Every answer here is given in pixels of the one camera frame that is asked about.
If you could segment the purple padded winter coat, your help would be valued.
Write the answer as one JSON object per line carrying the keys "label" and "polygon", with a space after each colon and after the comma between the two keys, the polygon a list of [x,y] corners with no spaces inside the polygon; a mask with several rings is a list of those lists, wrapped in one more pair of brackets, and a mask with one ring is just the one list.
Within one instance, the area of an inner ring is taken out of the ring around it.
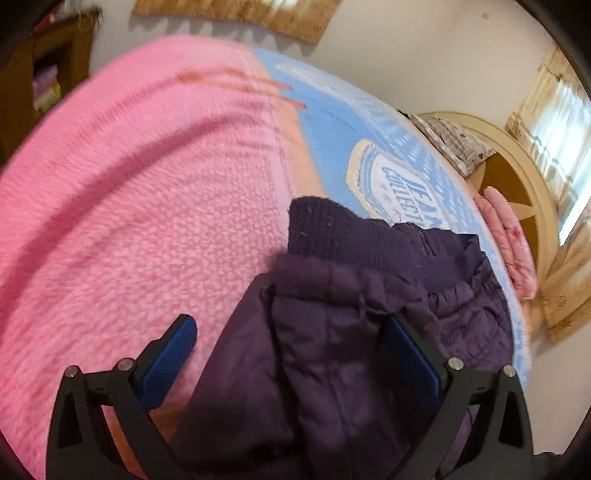
{"label": "purple padded winter coat", "polygon": [[514,355],[505,294],[475,235],[317,197],[288,213],[287,252],[236,306],[172,449],[196,479],[383,479],[430,421],[392,360],[393,315],[496,371]]}

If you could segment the pink folded quilt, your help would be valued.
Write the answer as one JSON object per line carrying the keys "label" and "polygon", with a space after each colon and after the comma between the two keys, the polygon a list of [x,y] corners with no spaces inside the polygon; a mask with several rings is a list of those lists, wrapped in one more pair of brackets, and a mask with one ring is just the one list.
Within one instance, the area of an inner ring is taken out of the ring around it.
{"label": "pink folded quilt", "polygon": [[501,253],[520,300],[533,300],[538,276],[533,255],[518,217],[507,199],[495,188],[486,187],[474,201]]}

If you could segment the pink and blue bed blanket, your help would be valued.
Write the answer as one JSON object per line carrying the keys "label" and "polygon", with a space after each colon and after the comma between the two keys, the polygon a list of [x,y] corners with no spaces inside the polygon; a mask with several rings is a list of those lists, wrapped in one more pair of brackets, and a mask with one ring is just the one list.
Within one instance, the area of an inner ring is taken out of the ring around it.
{"label": "pink and blue bed blanket", "polygon": [[402,113],[277,53],[176,35],[60,102],[1,176],[1,431],[45,475],[64,369],[138,354],[181,313],[199,327],[155,420],[171,432],[252,278],[287,247],[288,208],[475,234],[532,359],[502,256],[464,180]]}

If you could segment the cream wooden headboard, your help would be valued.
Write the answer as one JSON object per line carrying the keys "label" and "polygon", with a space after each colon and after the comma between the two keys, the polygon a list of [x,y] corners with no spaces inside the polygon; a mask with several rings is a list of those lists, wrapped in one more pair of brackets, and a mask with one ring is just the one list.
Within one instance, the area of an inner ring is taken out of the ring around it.
{"label": "cream wooden headboard", "polygon": [[510,203],[530,246],[538,281],[547,277],[559,249],[559,219],[550,190],[534,160],[507,131],[476,115],[427,112],[459,124],[497,151],[469,178],[479,193],[496,188]]}

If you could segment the grey patterned pillow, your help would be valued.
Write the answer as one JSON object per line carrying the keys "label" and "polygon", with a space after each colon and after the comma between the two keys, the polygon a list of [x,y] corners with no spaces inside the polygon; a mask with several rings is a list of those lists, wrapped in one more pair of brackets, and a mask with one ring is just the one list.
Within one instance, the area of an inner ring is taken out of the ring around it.
{"label": "grey patterned pillow", "polygon": [[408,114],[408,119],[465,179],[497,153],[460,124],[439,115]]}

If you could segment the stacked folded items in desk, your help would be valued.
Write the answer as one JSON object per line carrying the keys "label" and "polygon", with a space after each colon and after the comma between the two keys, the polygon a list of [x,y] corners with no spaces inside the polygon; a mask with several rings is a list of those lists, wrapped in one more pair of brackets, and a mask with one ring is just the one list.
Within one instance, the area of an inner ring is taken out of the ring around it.
{"label": "stacked folded items in desk", "polygon": [[36,112],[47,112],[62,97],[58,81],[58,67],[52,65],[38,73],[32,82],[33,108]]}

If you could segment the brown wooden desk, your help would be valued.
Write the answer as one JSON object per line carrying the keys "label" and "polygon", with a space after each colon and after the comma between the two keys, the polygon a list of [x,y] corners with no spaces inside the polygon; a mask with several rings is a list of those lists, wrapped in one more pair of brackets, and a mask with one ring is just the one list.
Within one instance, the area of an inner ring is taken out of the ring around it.
{"label": "brown wooden desk", "polygon": [[102,10],[93,6],[44,23],[1,61],[1,162],[6,163],[42,117],[89,77]]}

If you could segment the beige patterned window curtain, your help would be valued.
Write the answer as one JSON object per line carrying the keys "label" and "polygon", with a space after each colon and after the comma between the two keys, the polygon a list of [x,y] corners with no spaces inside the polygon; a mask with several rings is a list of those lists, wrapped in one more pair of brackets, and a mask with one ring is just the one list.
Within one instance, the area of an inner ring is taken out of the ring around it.
{"label": "beige patterned window curtain", "polygon": [[341,0],[138,0],[132,13],[244,22],[315,45],[341,4]]}

